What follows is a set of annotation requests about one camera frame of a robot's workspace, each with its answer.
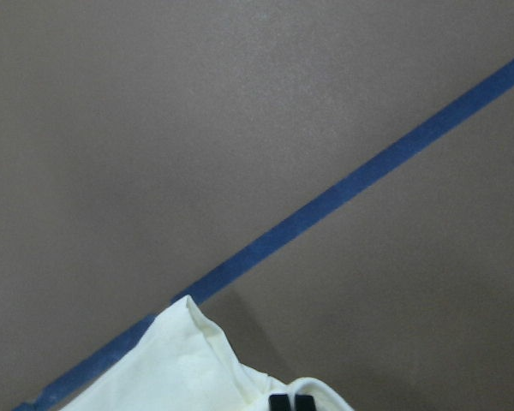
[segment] gray floor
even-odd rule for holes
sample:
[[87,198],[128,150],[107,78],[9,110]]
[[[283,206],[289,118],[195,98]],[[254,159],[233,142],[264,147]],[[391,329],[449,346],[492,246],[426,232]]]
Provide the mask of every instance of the gray floor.
[[[513,57],[514,2],[0,2],[0,409]],[[202,309],[362,411],[514,410],[514,89]]]

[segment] white cloth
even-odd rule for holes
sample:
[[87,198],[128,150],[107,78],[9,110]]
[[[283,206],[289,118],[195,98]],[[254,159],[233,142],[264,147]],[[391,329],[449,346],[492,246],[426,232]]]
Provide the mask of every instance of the white cloth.
[[318,411],[352,411],[314,378],[289,385],[240,364],[223,331],[187,296],[62,411],[268,411],[273,393],[314,397]]

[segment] folded white cloth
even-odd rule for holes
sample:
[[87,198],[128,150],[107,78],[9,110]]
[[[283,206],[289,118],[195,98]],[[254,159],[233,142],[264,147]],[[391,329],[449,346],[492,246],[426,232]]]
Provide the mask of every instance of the folded white cloth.
[[268,411],[271,394],[314,397],[318,411],[352,411],[326,384],[286,385],[240,364],[223,331],[186,296],[62,411]]

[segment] blue line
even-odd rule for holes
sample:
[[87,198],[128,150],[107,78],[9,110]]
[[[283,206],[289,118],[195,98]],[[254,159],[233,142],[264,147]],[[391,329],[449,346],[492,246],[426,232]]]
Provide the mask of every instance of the blue line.
[[45,387],[35,402],[24,402],[14,408],[13,411],[45,411],[58,404],[83,384],[96,378],[104,370],[120,360],[139,342],[146,329],[154,321],[154,318],[154,315],[147,315],[144,319],[108,342],[103,348],[100,348]]
[[[407,133],[316,199],[173,298],[201,303],[514,86],[514,60]],[[122,358],[153,322],[149,315],[14,411],[46,411]]]
[[200,304],[514,86],[514,60],[173,298]]

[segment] blue stripe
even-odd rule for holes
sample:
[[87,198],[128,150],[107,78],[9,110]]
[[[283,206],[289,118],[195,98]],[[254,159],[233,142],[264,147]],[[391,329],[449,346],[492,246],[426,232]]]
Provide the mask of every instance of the blue stripe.
[[[211,270],[173,301],[185,295],[192,295],[199,304],[205,301],[513,86],[514,60]],[[22,403],[14,411],[45,411],[58,404],[122,358],[153,320],[153,315],[145,317],[44,388],[35,402]]]
[[108,342],[80,364],[64,373],[53,383],[45,387],[35,402],[24,402],[13,411],[45,411],[50,409],[82,385],[96,378],[103,371],[113,366],[130,349],[132,349],[146,329],[154,321],[154,315],[148,315],[118,337]]
[[208,299],[514,86],[514,60],[173,298]]

